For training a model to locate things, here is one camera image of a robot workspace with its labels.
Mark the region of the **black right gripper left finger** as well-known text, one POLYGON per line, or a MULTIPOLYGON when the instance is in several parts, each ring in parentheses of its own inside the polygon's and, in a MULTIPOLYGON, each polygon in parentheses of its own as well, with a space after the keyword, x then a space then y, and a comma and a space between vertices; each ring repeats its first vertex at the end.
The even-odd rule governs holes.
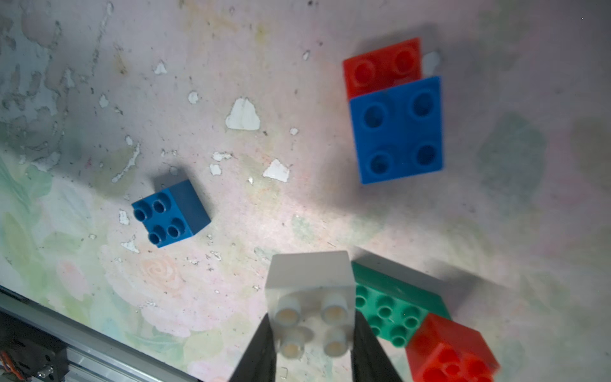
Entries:
POLYGON ((265 315, 229 382, 275 382, 277 353, 269 315, 265 315))

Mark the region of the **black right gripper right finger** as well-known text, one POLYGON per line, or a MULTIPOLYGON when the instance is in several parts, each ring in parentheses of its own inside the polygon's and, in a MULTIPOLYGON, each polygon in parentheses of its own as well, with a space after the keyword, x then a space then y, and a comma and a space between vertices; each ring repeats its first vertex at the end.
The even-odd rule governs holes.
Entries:
POLYGON ((353 382, 403 381, 360 311, 355 315, 351 366, 353 382))

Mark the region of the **red square lego brick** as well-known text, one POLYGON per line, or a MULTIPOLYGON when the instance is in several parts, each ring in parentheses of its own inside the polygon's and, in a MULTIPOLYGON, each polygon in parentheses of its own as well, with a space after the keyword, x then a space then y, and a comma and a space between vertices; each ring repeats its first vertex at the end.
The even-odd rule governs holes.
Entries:
POLYGON ((406 348, 412 380, 495 380, 501 368, 480 332, 429 313, 406 348))

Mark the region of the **white lego brick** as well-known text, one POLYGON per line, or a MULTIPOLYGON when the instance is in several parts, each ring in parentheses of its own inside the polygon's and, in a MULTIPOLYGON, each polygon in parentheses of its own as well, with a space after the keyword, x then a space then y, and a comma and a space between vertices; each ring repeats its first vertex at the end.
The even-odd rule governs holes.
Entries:
POLYGON ((264 291, 284 358, 298 360, 307 350, 338 358, 353 347, 356 281, 346 251, 274 255, 264 291))

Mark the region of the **red small lego brick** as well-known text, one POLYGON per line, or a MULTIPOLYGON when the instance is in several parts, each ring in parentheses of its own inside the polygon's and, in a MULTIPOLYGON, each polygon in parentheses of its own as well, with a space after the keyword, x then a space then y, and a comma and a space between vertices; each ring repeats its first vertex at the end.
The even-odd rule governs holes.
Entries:
POLYGON ((423 78, 421 41, 407 41, 363 53, 342 63, 348 100, 423 78))

